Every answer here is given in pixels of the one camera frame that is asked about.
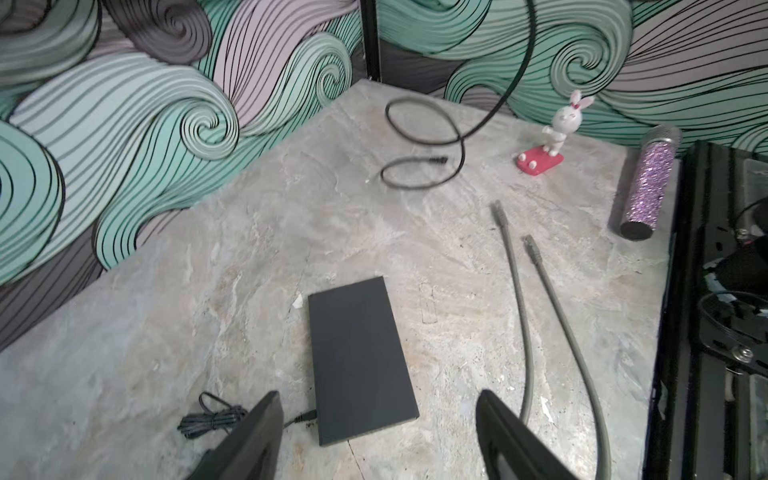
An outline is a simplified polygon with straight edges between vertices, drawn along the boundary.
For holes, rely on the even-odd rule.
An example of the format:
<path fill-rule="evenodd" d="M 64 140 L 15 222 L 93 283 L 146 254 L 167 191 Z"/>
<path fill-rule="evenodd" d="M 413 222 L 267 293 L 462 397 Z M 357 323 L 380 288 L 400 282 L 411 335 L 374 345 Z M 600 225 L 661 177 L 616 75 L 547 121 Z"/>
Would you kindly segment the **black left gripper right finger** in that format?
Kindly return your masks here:
<path fill-rule="evenodd" d="M 475 412 L 479 447 L 489 479 L 575 479 L 494 392 L 481 391 Z"/>

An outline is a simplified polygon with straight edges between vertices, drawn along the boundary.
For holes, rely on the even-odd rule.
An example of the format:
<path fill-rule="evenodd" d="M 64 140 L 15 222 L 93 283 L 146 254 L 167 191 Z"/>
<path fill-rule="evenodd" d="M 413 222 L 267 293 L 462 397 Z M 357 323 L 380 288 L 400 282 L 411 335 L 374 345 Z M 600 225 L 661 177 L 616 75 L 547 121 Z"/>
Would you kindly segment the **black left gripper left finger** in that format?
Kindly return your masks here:
<path fill-rule="evenodd" d="M 284 414 L 277 391 L 267 393 L 188 476 L 197 479 L 274 479 Z"/>

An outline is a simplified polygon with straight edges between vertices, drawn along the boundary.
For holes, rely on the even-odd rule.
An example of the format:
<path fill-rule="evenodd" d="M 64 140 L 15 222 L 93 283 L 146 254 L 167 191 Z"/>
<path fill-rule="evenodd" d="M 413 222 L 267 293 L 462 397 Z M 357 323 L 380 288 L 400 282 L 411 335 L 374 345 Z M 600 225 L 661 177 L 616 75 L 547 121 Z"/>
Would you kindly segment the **large black switch box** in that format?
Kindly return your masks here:
<path fill-rule="evenodd" d="M 420 416 L 385 280 L 308 297 L 319 445 Z"/>

